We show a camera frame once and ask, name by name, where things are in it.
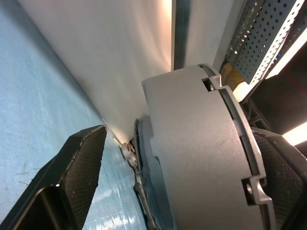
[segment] white panel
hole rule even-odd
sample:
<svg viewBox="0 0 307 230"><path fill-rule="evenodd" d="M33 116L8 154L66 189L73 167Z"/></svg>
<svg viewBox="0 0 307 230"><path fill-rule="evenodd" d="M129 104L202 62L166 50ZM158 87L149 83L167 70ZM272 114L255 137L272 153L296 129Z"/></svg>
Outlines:
<svg viewBox="0 0 307 230"><path fill-rule="evenodd" d="M233 0L191 1L185 66L200 63L213 66L223 37L224 43L227 44L219 50L219 58L215 61L215 67L220 67L245 1L236 0L235 15L231 13L233 2Z"/></svg>
<svg viewBox="0 0 307 230"><path fill-rule="evenodd" d="M119 140L131 139L148 110L141 81L170 71L171 0L19 2Z"/></svg>

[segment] gray plastic casing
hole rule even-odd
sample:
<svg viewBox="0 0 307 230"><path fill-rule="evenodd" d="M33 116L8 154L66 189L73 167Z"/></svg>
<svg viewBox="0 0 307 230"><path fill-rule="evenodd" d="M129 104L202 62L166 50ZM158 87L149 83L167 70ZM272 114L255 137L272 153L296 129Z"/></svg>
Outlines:
<svg viewBox="0 0 307 230"><path fill-rule="evenodd" d="M266 176L260 151L220 82L203 64L142 82L176 229L274 230L272 200L260 185Z"/></svg>

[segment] textured black surface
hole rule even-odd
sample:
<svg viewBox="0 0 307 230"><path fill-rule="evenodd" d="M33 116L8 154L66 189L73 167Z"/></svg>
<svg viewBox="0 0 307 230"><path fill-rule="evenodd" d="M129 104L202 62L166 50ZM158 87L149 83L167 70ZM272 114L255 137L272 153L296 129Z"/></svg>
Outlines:
<svg viewBox="0 0 307 230"><path fill-rule="evenodd" d="M90 208L101 167L105 128L88 136L71 163L61 187L65 190L78 229L82 229Z"/></svg>
<svg viewBox="0 0 307 230"><path fill-rule="evenodd" d="M293 168L272 142L255 133L254 137L261 151L267 174L267 186L263 190L273 200L277 229L285 229L286 225L289 226L289 223L295 220L302 204L306 202L304 196L306 182L300 176L300 169Z"/></svg>

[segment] fluorescent light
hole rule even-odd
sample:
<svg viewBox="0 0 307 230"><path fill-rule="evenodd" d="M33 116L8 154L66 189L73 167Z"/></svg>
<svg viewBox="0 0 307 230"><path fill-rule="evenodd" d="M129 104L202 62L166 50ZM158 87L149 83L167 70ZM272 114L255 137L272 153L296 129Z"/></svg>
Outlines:
<svg viewBox="0 0 307 230"><path fill-rule="evenodd" d="M288 51L282 56L279 62L274 66L274 68L269 73L268 78L273 77L285 67L285 65L293 58L293 56L297 53L297 51L305 44L307 41L307 28L303 31L303 33L297 38L297 40L293 43L293 45L288 49Z"/></svg>
<svg viewBox="0 0 307 230"><path fill-rule="evenodd" d="M298 145L299 143L306 141L307 122L283 134L283 138L285 138L291 145Z"/></svg>
<svg viewBox="0 0 307 230"><path fill-rule="evenodd" d="M242 101L246 95L254 88L254 86L257 84L258 81L252 82L251 84L247 84L245 81L241 82L237 85L237 87L234 89L233 94L236 98L237 102Z"/></svg>

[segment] blue surface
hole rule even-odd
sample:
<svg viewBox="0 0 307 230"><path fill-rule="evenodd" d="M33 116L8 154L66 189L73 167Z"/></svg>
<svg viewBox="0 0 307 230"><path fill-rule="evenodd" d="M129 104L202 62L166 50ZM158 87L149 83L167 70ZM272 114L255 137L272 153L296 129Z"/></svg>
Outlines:
<svg viewBox="0 0 307 230"><path fill-rule="evenodd" d="M68 136L103 121L16 1L0 0L0 222ZM145 229L133 173L108 133L85 229Z"/></svg>

